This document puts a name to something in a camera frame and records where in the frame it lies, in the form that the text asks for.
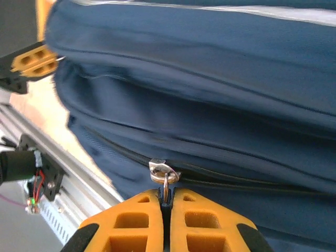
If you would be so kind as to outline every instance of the blue fabric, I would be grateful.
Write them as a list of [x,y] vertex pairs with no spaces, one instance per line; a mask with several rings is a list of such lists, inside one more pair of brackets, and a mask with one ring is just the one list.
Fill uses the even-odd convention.
[[178,183],[253,220],[275,251],[336,251],[336,28],[243,13],[58,1],[46,42],[69,128],[125,198],[150,158],[328,195]]

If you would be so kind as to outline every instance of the zipper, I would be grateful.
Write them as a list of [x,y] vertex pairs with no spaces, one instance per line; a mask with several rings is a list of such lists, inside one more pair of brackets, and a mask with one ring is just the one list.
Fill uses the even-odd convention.
[[[157,159],[152,159],[140,153],[129,150],[119,144],[112,142],[111,140],[105,138],[102,134],[97,131],[84,127],[87,131],[94,134],[99,140],[103,141],[114,149],[119,154],[125,156],[126,158],[138,163],[142,166],[148,167],[151,171],[151,166],[153,161],[157,162]],[[285,184],[285,183],[275,183],[270,181],[256,180],[252,178],[238,177],[233,175],[228,175],[224,173],[214,172],[203,167],[184,163],[174,160],[160,160],[161,163],[157,165],[164,164],[167,169],[171,169],[174,173],[178,174],[177,181],[184,184],[190,184],[195,186],[205,186],[205,187],[216,187],[216,188],[226,188],[232,190],[243,190],[243,191],[264,191],[264,192],[279,192],[279,193],[294,193],[294,194],[313,194],[313,195],[328,195],[327,193],[318,192],[307,187]]]

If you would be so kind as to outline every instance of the white strip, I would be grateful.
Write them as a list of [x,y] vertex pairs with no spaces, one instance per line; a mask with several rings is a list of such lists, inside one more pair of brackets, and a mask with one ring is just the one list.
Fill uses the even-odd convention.
[[314,23],[327,26],[336,26],[336,11],[326,9],[296,9],[287,7],[269,7],[269,6],[193,6],[193,5],[173,5],[173,4],[156,4],[126,1],[95,1],[95,0],[72,0],[79,5],[91,6],[102,4],[116,5],[140,5],[153,7],[168,7],[168,8],[187,8],[187,9],[202,9],[207,11],[218,12],[240,12],[266,16],[271,18],[295,20],[300,22]]

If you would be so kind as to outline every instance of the gray floor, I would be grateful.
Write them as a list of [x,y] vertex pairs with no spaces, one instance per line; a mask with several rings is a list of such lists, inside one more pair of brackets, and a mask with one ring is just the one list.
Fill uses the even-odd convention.
[[[4,183],[0,193],[23,202],[17,183]],[[24,207],[12,205],[0,199],[0,251],[59,252],[62,244],[41,216],[28,215]]]

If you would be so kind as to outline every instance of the metal frame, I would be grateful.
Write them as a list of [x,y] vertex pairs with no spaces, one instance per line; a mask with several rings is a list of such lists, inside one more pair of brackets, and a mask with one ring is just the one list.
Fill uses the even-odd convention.
[[111,184],[63,150],[11,105],[0,104],[0,119],[4,133],[16,142],[21,134],[30,135],[66,172],[55,200],[49,202],[43,196],[40,201],[41,215],[63,244],[85,219],[123,201]]

